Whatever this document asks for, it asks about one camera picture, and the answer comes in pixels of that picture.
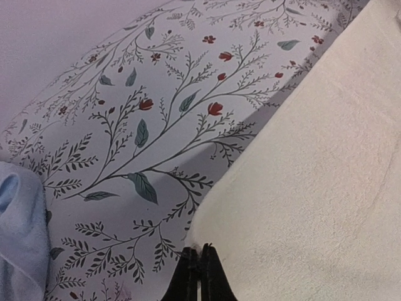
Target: floral fabric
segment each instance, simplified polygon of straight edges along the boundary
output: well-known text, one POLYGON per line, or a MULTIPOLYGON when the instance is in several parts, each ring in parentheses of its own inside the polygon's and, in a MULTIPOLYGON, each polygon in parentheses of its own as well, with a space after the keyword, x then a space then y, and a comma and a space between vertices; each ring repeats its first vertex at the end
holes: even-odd
POLYGON ((45 299, 160 300, 202 198, 367 2, 176 0, 55 78, 0 139, 46 189, 45 299))

